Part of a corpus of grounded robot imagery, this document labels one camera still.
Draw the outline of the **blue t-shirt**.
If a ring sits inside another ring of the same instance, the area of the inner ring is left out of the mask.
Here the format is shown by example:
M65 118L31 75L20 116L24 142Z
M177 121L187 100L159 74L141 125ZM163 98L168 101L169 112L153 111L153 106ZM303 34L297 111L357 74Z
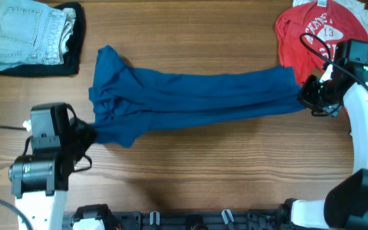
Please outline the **blue t-shirt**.
M162 73L98 50L89 100L98 144L129 148L148 131L175 130L304 110L292 68L221 75Z

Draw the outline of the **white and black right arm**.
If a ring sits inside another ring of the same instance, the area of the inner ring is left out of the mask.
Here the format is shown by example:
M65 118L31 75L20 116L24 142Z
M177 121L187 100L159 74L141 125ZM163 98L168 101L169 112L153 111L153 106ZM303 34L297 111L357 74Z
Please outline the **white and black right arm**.
M325 60L322 78L308 77L299 100L313 116L333 116L346 109L353 174L324 200L286 200L277 211L276 229L368 229L368 43L338 43L334 60Z

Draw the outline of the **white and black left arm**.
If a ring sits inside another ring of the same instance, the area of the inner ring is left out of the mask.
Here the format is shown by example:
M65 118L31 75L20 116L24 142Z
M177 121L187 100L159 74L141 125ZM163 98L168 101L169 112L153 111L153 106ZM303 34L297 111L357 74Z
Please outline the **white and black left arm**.
M11 193L18 209L19 229L61 229L68 181L86 157L97 132L74 114L68 103L36 105L30 112L31 136L10 166Z

